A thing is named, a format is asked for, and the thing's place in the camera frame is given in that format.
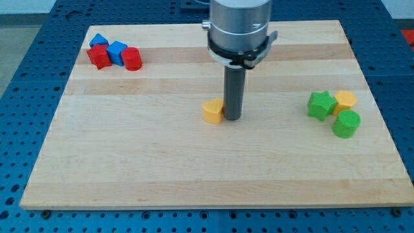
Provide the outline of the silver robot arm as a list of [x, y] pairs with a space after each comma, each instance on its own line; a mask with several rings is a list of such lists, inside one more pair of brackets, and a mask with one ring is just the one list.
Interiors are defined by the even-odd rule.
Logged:
[[278, 32], [268, 32], [270, 0], [213, 0], [207, 31], [208, 52], [232, 69], [253, 69], [270, 52]]

